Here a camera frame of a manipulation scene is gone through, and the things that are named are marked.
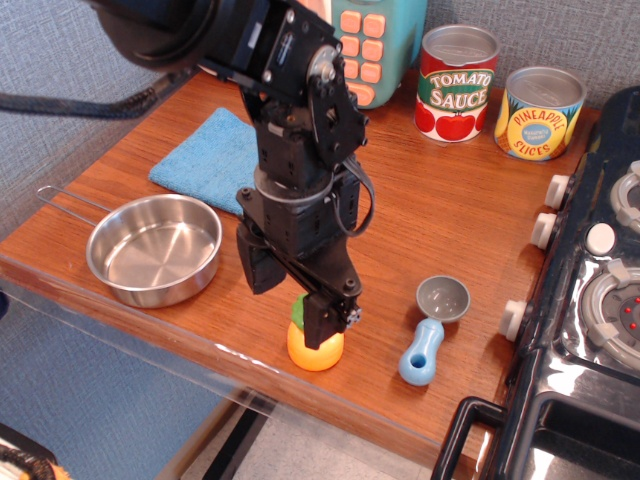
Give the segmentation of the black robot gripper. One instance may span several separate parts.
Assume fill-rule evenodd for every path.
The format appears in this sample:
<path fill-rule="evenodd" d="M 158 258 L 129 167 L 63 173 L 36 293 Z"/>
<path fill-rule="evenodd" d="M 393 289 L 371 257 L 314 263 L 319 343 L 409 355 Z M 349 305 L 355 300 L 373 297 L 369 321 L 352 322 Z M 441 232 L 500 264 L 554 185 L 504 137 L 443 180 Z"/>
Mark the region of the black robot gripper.
<path fill-rule="evenodd" d="M 361 319 L 362 285 L 346 248 L 356 225 L 360 182 L 343 170 L 302 192 L 259 169 L 254 181 L 237 195 L 243 218 L 236 241 L 247 284 L 260 295 L 289 275 L 306 289 L 305 346 L 318 350 Z"/>

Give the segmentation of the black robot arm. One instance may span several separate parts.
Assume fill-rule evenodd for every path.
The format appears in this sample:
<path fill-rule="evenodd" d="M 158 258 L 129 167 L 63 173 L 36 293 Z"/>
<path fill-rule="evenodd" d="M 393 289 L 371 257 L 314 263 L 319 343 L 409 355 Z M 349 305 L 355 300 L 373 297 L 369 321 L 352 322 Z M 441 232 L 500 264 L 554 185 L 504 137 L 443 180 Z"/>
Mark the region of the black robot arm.
<path fill-rule="evenodd" d="M 333 28 L 295 1 L 96 1 L 105 33 L 130 62 L 197 67 L 236 83 L 254 126 L 254 186 L 238 192 L 237 245 L 249 286 L 286 277 L 306 291 L 305 344 L 317 349 L 361 314 L 347 251 L 369 219 L 372 182 L 357 161 L 367 117 L 346 84 Z"/>

